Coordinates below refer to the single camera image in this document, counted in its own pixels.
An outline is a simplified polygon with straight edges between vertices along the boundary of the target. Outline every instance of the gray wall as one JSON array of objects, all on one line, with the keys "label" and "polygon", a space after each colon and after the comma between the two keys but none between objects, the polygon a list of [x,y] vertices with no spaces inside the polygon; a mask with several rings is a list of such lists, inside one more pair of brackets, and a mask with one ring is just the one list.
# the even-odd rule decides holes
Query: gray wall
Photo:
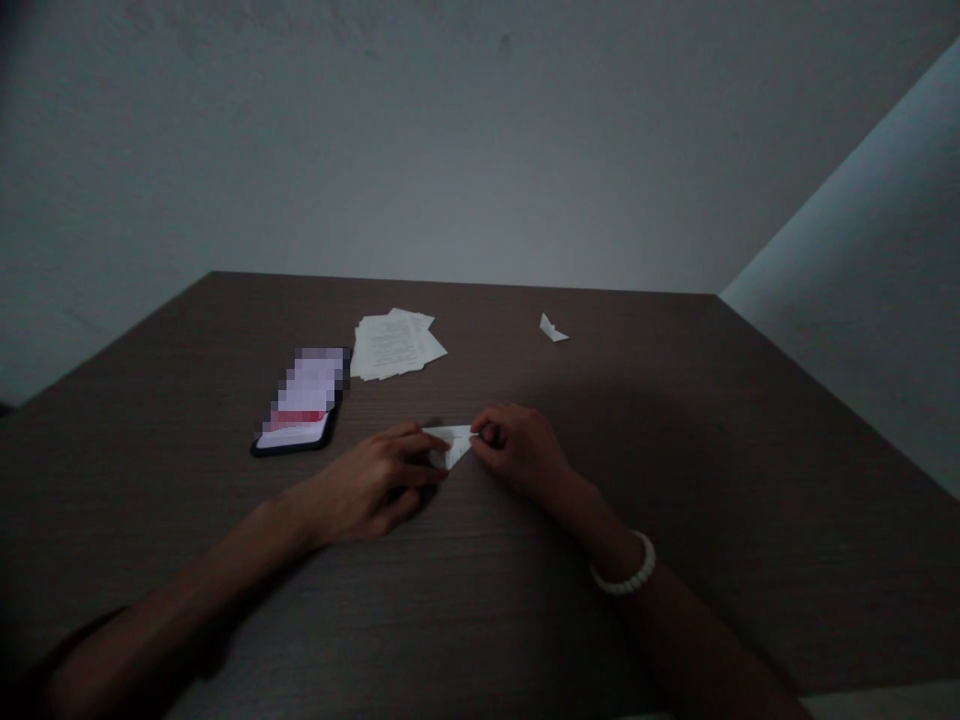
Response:
[{"label": "gray wall", "polygon": [[721,297],[960,497],[960,41]]},{"label": "gray wall", "polygon": [[205,272],[718,292],[953,0],[33,3],[0,106],[0,399]]}]

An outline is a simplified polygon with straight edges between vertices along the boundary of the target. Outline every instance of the hand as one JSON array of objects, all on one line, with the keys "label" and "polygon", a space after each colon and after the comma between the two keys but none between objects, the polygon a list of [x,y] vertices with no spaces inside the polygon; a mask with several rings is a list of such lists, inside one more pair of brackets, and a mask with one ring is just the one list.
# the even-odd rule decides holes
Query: hand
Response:
[{"label": "hand", "polygon": [[567,462],[550,422],[521,405],[483,410],[470,431],[473,451],[519,493],[552,514],[571,491],[591,487]]},{"label": "hand", "polygon": [[[434,485],[447,471],[409,462],[447,443],[406,422],[362,441],[308,480],[284,491],[285,505],[306,533],[308,550],[382,537],[420,505],[416,488]],[[406,490],[393,502],[387,493]]]}]

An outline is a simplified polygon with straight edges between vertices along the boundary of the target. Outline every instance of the finger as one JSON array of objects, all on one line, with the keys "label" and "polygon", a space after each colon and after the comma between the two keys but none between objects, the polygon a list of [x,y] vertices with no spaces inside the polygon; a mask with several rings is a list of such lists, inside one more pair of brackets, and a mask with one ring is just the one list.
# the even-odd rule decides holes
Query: finger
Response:
[{"label": "finger", "polygon": [[420,493],[409,488],[403,495],[389,505],[384,505],[370,519],[374,530],[380,535],[387,535],[393,529],[413,515],[420,507]]},{"label": "finger", "polygon": [[506,408],[502,405],[491,405],[481,410],[480,414],[474,418],[473,423],[470,425],[470,432],[480,432],[484,425],[489,425],[490,423],[503,425],[507,418]]},{"label": "finger", "polygon": [[496,445],[499,435],[500,428],[496,425],[486,425],[483,430],[480,431],[480,437],[482,437],[488,445]]},{"label": "finger", "polygon": [[430,465],[404,465],[391,476],[390,485],[393,487],[401,485],[406,485],[407,487],[436,485],[446,480],[449,474],[449,470],[435,468]]},{"label": "finger", "polygon": [[393,447],[401,457],[419,455],[428,450],[446,452],[450,446],[445,440],[434,437],[430,433],[419,432],[416,435],[406,435],[393,441]]},{"label": "finger", "polygon": [[501,450],[491,447],[476,435],[472,435],[470,437],[470,446],[473,448],[473,452],[476,453],[477,457],[480,458],[485,465],[488,465],[493,470],[498,470],[500,468],[500,465],[503,462],[503,454]]},{"label": "finger", "polygon": [[374,435],[374,437],[381,440],[391,440],[393,438],[404,437],[405,435],[413,435],[418,432],[420,432],[420,426],[413,420],[407,420],[399,425],[394,425],[389,430],[384,430],[382,433]]}]

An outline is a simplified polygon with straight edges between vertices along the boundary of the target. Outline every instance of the black phone case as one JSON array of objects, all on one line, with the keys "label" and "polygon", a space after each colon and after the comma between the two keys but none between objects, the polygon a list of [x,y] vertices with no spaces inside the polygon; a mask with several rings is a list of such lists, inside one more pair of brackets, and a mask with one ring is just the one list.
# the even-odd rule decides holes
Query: black phone case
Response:
[{"label": "black phone case", "polygon": [[280,445],[273,448],[258,448],[257,440],[254,438],[250,444],[250,454],[254,457],[268,457],[270,455],[286,455],[292,452],[302,452],[303,450],[322,450],[333,439],[333,429],[337,424],[337,416],[340,415],[340,406],[346,397],[347,386],[350,383],[350,360],[353,358],[351,348],[343,348],[343,387],[336,391],[334,396],[333,410],[329,412],[327,424],[323,428],[323,435],[320,439],[312,443],[300,443],[299,445]]}]

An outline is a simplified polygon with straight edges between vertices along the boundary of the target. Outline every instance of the white bracelet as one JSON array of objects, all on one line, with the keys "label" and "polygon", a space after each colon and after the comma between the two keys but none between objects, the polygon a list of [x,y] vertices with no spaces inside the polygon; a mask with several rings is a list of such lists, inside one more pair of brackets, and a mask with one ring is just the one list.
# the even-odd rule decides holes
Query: white bracelet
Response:
[{"label": "white bracelet", "polygon": [[623,597],[642,588],[647,584],[647,581],[653,574],[653,569],[657,566],[657,553],[653,549],[653,543],[650,542],[650,538],[636,530],[632,532],[643,540],[644,549],[643,567],[640,568],[636,575],[629,580],[624,580],[622,583],[608,583],[600,577],[600,573],[597,572],[597,569],[593,565],[590,566],[590,574],[593,575],[597,586],[608,595],[613,595],[614,597]]}]

